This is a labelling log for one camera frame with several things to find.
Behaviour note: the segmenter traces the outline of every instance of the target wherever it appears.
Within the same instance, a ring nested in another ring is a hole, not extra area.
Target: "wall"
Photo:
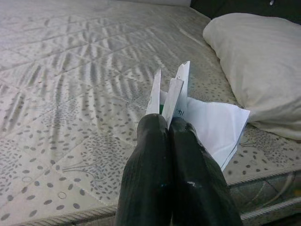
[[[192,0],[191,7],[215,18],[228,13],[253,13],[261,16],[277,16],[301,24],[301,0]]]
[[[122,1],[134,1],[134,2],[172,5],[172,6],[190,6],[190,2],[191,2],[191,0],[122,0]]]

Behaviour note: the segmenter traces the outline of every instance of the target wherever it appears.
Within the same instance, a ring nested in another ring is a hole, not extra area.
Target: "black cylindrical object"
[[[165,119],[144,116],[137,147],[126,163],[115,226],[168,226],[172,214],[172,157]]]
[[[174,118],[169,138],[174,162],[174,226],[241,226],[222,171],[193,126]]]

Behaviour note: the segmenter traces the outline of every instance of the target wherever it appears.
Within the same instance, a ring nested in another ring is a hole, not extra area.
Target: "green marking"
[[[160,114],[162,114],[163,107],[164,107],[164,105],[160,105],[160,110],[159,110],[159,113],[160,113]]]

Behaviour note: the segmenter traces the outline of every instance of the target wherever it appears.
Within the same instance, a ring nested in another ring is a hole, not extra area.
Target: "pillowcase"
[[[232,13],[213,19],[203,37],[220,58],[249,123],[301,140],[301,25]]]

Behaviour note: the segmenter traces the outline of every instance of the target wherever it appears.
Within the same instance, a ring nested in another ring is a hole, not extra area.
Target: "patterned mattress fabric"
[[[202,37],[209,21],[184,7],[0,0],[0,225],[114,215],[158,68],[167,91],[190,60],[190,97],[237,105]],[[300,150],[247,125],[224,171],[246,221],[300,203]]]

